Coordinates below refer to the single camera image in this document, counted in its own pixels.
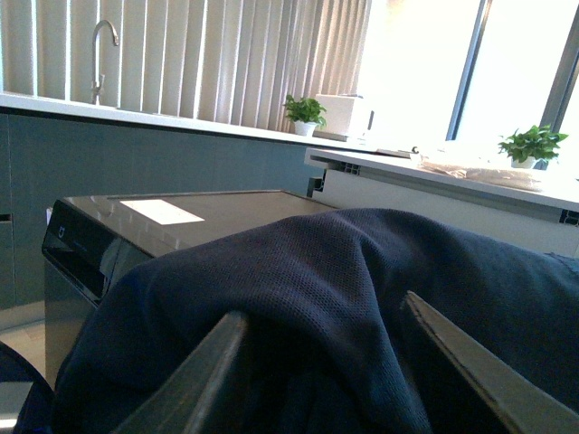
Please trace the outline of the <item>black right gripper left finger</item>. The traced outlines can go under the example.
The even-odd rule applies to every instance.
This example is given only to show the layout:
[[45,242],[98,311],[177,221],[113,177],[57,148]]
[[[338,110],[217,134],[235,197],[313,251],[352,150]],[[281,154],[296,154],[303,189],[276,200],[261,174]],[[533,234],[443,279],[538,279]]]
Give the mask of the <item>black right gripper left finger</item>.
[[250,320],[225,315],[117,433],[238,433],[250,379]]

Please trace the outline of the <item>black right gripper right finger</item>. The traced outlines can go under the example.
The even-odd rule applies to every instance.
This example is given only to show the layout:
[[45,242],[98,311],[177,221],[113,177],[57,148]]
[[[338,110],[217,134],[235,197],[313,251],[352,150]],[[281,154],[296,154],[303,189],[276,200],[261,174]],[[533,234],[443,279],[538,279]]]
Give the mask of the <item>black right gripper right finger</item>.
[[578,415],[413,292],[403,339],[435,433],[575,433]]

